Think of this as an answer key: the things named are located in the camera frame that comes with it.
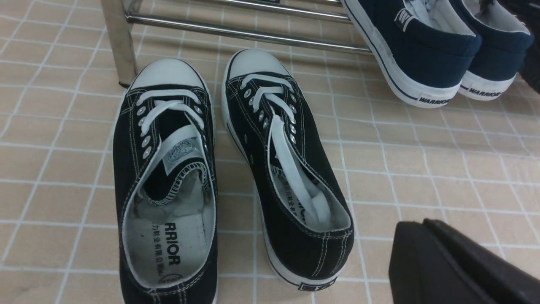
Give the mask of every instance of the shoe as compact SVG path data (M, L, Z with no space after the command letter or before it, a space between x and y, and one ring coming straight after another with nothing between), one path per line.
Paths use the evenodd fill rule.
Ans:
M447 104L482 43L449 0L341 0L401 100Z
M148 65L128 89L113 164L126 304L210 304L217 285L214 114L187 63Z
M221 92L225 127L251 167L270 264L298 290L332 285L354 243L352 218L309 105L269 53L236 53Z
M459 92L476 100L493 100L514 82L534 38L496 0L453 1L456 10L482 36L482 46L463 76Z
M533 35L540 37L540 0L499 0L512 14L525 23ZM535 39L519 72L536 93L540 94L540 39Z

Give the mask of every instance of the white insole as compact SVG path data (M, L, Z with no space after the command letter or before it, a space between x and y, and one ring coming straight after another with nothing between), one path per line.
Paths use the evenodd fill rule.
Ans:
M166 284L192 275L205 262L209 244L201 213L164 224L132 219L129 255L138 276L149 285Z

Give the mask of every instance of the black object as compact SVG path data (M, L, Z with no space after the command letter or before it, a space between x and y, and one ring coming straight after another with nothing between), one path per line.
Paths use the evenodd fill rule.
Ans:
M438 220L397 224L389 276L395 304L540 303L539 280Z

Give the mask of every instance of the metal rack bar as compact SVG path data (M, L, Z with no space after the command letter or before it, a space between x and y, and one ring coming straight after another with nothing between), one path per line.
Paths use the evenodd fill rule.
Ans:
M345 14L296 8L292 6L249 0L202 0L209 3L229 5L244 9L253 9L281 15L302 17L335 23L350 23ZM313 0L324 5L341 5L339 0ZM349 52L362 55L371 54L362 45L341 44L318 41L298 36L275 34L271 32L246 30L224 25L194 22L178 18L169 18L139 13L141 0L101 0L105 23L109 32L111 49L114 56L120 85L128 87L137 75L137 60L131 38L131 26L135 23L170 29L194 31L205 34L221 35L252 41L291 45L318 50Z

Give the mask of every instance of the black shoe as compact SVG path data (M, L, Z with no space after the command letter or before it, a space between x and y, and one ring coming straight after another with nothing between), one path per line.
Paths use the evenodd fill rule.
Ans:
M120 283L126 304L210 304L217 285L214 115L187 63L146 67L114 130Z
M257 184L273 269L299 290L332 285L354 229L298 84L272 55L249 49L229 61L221 96L225 125Z

